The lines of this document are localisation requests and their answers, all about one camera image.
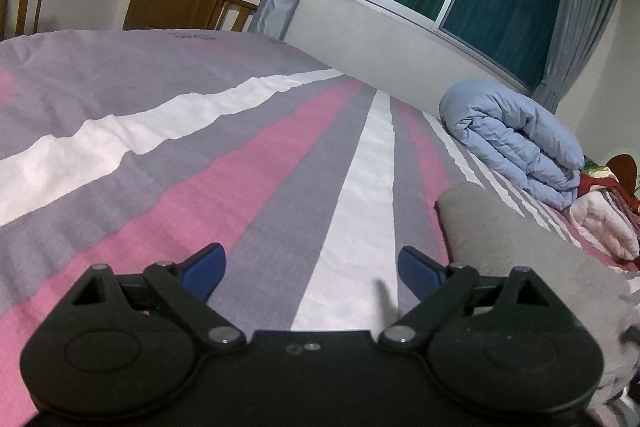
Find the grey fleece pants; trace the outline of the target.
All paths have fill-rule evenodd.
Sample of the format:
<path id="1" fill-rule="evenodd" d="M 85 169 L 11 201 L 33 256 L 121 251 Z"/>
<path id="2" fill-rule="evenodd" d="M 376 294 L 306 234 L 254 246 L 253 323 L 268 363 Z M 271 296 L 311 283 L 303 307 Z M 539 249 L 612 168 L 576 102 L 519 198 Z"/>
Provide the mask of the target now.
<path id="1" fill-rule="evenodd" d="M 520 265 L 532 268 L 586 326 L 604 356 L 593 405 L 623 391 L 639 367 L 639 347 L 622 341 L 639 324 L 639 297 L 627 277 L 474 183 L 443 191 L 437 211 L 454 261 L 490 277 L 506 277 Z"/>

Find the striped pink grey bed sheet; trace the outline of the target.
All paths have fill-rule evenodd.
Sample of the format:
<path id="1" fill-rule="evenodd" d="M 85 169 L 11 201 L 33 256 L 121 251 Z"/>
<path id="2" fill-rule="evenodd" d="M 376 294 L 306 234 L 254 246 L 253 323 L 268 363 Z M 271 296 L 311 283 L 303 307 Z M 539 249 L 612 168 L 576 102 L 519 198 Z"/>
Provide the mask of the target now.
<path id="1" fill-rule="evenodd" d="M 63 30 L 1 45 L 1 421 L 35 407 L 27 339 L 90 265 L 139 273 L 211 243 L 212 307 L 256 329 L 378 333 L 414 305 L 396 258 L 449 248 L 436 202 L 472 182 L 517 225 L 610 260 L 439 121 L 268 37 Z"/>

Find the folded light blue duvet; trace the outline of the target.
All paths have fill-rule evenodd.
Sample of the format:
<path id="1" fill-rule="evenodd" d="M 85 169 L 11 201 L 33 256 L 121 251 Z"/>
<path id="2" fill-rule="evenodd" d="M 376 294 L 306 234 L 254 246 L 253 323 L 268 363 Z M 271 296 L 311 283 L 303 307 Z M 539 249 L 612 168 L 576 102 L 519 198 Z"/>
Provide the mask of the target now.
<path id="1" fill-rule="evenodd" d="M 440 99 L 439 118 L 454 139 L 520 190 L 556 210 L 575 202 L 582 147 L 532 98 L 501 83 L 464 80 Z"/>

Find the pink folded blanket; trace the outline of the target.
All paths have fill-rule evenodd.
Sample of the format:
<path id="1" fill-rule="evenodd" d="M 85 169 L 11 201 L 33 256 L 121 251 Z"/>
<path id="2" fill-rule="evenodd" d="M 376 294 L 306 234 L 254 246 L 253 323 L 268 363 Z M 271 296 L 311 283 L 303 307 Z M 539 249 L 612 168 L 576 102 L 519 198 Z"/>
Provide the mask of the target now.
<path id="1" fill-rule="evenodd" d="M 639 258 L 639 218 L 611 190 L 578 197 L 566 212 L 570 223 L 593 245 L 620 261 Z"/>

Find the red patterned cloth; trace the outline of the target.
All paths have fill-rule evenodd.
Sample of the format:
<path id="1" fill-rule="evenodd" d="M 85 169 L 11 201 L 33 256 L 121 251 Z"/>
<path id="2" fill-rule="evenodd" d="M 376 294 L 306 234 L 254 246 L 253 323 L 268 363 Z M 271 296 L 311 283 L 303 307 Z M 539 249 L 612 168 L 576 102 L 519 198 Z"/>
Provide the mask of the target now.
<path id="1" fill-rule="evenodd" d="M 585 165 L 580 169 L 578 195 L 584 196 L 594 191 L 612 190 L 620 195 L 632 212 L 638 215 L 639 199 L 636 197 L 636 192 L 634 192 L 634 196 L 629 196 L 618 182 L 615 174 L 605 164 L 597 164 L 591 158 L 585 157 Z"/>

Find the red wooden headboard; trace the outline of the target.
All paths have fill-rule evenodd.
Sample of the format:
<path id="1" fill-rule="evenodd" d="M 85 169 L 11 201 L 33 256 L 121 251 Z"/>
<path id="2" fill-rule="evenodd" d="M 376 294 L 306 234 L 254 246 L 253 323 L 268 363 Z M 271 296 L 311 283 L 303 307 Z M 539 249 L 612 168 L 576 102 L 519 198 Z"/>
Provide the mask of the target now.
<path id="1" fill-rule="evenodd" d="M 630 154 L 621 153 L 610 158 L 605 166 L 615 174 L 625 192 L 629 196 L 634 196 L 638 180 L 636 160 Z"/>

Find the wooden chair by door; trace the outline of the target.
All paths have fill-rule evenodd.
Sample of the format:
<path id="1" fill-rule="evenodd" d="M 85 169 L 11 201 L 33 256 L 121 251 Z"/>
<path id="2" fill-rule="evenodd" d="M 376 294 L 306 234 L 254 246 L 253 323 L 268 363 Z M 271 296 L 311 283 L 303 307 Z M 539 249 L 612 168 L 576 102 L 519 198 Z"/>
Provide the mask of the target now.
<path id="1" fill-rule="evenodd" d="M 234 19 L 229 27 L 230 31 L 242 32 L 257 11 L 257 5 L 245 0 L 221 0 L 221 10 L 214 29 L 223 30 L 231 15 Z"/>

